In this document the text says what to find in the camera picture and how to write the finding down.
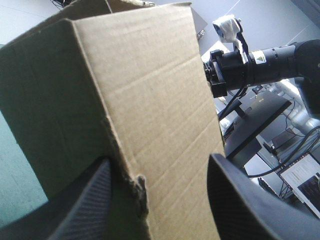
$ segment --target torn cardboard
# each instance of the torn cardboard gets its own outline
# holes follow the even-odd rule
[[[0,50],[1,111],[48,197],[113,164],[108,239],[219,239],[220,128],[186,3],[60,20]]]

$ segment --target ceiling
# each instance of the ceiling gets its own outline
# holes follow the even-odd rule
[[[320,28],[320,0],[291,0],[314,24]]]

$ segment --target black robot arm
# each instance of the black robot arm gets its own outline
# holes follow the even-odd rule
[[[250,52],[247,59],[248,62],[243,63],[238,50],[210,53],[204,71],[214,98],[226,96],[228,90],[242,86],[295,78],[309,115],[320,119],[320,39]]]

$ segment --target green surface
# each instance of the green surface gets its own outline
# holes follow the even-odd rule
[[[0,227],[23,217],[47,200],[0,112]]]

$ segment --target warning label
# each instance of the warning label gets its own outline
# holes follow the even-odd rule
[[[252,55],[254,57],[256,64],[265,64],[267,62],[266,56],[264,55],[263,51],[253,51]]]

